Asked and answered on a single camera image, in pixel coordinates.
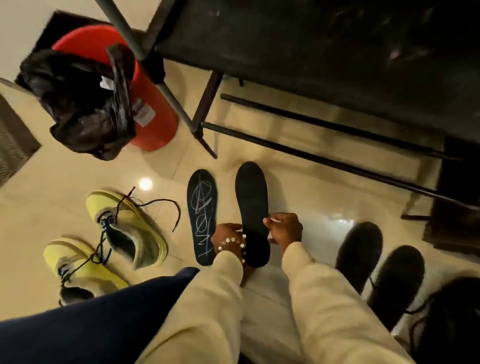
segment beige long sleeve shirt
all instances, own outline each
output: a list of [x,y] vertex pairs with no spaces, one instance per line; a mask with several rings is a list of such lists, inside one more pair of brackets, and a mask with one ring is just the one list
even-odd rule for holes
[[[315,364],[403,364],[408,354],[334,268],[315,263],[300,242],[282,267],[305,361]],[[240,353],[242,266],[231,252],[199,272],[138,363],[235,364]]]

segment white scribble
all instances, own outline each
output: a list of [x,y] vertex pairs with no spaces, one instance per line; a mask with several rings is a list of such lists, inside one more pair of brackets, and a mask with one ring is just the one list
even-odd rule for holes
[[208,181],[202,181],[202,177],[198,176],[197,187],[193,191],[192,200],[190,201],[191,207],[197,214],[197,220],[195,224],[195,236],[202,238],[198,242],[198,245],[205,246],[205,252],[199,256],[207,255],[213,250],[213,247],[208,246],[210,241],[210,221],[212,217],[208,215],[207,206],[212,201],[210,192],[212,191],[212,185]]

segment red bucket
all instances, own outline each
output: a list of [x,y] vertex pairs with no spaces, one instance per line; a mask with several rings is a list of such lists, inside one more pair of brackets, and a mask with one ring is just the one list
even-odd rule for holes
[[[110,64],[105,48],[115,43],[127,44],[114,27],[88,25],[64,35],[52,46],[52,49]],[[140,98],[145,104],[138,115],[141,117],[136,118],[138,119],[135,123],[137,136],[131,143],[148,152],[168,144],[178,129],[177,114],[137,62],[135,62],[130,95],[132,105]]]

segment black insole pair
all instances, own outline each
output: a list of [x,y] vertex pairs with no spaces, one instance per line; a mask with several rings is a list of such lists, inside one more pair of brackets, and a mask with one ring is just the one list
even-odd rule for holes
[[[245,162],[235,179],[235,192],[240,208],[245,239],[245,263],[263,267],[270,259],[268,229],[263,219],[268,216],[268,190],[265,176],[254,162]],[[211,237],[216,229],[218,193],[215,180],[206,170],[197,170],[187,187],[187,206],[192,225],[193,248],[202,266],[213,263],[215,252]]]
[[[340,247],[336,267],[361,294],[382,254],[383,237],[377,225],[364,222],[352,228]],[[413,246],[396,248],[380,268],[368,306],[392,331],[417,295],[425,263]]]

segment person's left hand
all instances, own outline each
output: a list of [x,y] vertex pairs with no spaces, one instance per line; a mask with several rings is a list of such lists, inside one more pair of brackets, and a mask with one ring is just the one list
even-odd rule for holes
[[215,254],[219,253],[219,246],[222,245],[227,238],[235,238],[234,243],[225,244],[222,250],[228,250],[235,254],[237,258],[242,262],[240,244],[245,244],[245,239],[242,238],[242,233],[237,230],[241,230],[241,224],[219,224],[216,226],[215,234],[212,235],[212,243],[215,250]]

